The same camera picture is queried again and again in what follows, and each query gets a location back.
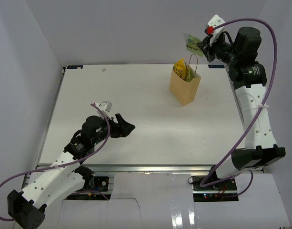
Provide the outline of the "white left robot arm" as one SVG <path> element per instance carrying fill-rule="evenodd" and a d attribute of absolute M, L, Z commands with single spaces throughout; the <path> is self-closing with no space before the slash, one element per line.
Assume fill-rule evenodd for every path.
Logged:
<path fill-rule="evenodd" d="M 116 121 L 89 116 L 50 167 L 21 191 L 8 194 L 8 214 L 23 229 L 38 228 L 45 212 L 55 202 L 77 190 L 93 187 L 94 172 L 83 165 L 84 157 L 93 153 L 95 146 L 108 136 L 127 137 L 135 129 L 120 114 L 115 117 Z"/>

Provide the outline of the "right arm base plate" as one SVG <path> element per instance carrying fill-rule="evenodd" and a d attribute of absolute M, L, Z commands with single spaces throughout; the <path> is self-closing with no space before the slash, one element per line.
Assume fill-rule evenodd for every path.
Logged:
<path fill-rule="evenodd" d="M 192 186 L 194 202 L 228 202 L 239 201 L 237 196 L 237 186 L 234 179 L 223 181 L 221 183 L 201 187 L 201 180 L 205 176 L 190 176 L 188 183 Z"/>

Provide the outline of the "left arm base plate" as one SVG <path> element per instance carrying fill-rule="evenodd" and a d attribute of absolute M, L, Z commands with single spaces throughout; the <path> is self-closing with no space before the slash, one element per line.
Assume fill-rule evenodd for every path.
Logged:
<path fill-rule="evenodd" d="M 109 177 L 92 177 L 86 181 L 83 188 L 71 194 L 79 200 L 109 200 Z"/>

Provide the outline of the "green candy packet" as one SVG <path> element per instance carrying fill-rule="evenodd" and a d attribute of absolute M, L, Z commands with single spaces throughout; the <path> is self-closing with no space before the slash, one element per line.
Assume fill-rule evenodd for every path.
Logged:
<path fill-rule="evenodd" d="M 198 47 L 198 44 L 201 43 L 201 40 L 187 33 L 184 33 L 183 36 L 186 42 L 186 49 L 193 54 L 203 57 L 204 54 L 202 50 Z"/>

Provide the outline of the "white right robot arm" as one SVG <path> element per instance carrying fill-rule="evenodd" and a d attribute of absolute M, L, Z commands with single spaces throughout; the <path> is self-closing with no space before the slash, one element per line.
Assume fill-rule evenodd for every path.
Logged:
<path fill-rule="evenodd" d="M 203 180 L 214 190 L 220 190 L 226 179 L 244 170 L 271 165 L 286 155 L 285 148 L 279 147 L 273 136 L 264 101 L 269 87 L 265 68 L 256 61 L 262 42 L 260 31 L 242 27 L 234 41 L 227 42 L 226 37 L 229 37 L 226 31 L 217 37 L 210 34 L 197 45 L 209 62 L 218 59 L 228 66 L 245 133 L 241 138 L 244 147 L 233 146 L 230 156 L 212 167 L 208 178 Z"/>

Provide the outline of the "yellow M&M packet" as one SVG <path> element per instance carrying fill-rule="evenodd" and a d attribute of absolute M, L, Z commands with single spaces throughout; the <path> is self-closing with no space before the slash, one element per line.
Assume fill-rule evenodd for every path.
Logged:
<path fill-rule="evenodd" d="M 179 77 L 181 77 L 181 68 L 178 65 L 174 65 L 172 69 Z"/>
<path fill-rule="evenodd" d="M 184 59 L 180 59 L 176 65 L 178 65 L 181 68 L 181 79 L 185 80 L 186 74 L 187 74 L 187 66 L 186 66 L 186 61 Z"/>

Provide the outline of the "light green sachet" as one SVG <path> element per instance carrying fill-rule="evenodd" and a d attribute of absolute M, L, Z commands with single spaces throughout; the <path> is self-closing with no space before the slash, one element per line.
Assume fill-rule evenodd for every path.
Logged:
<path fill-rule="evenodd" d="M 190 71 L 187 72 L 185 81 L 186 82 L 190 82 L 191 81 L 191 72 Z"/>

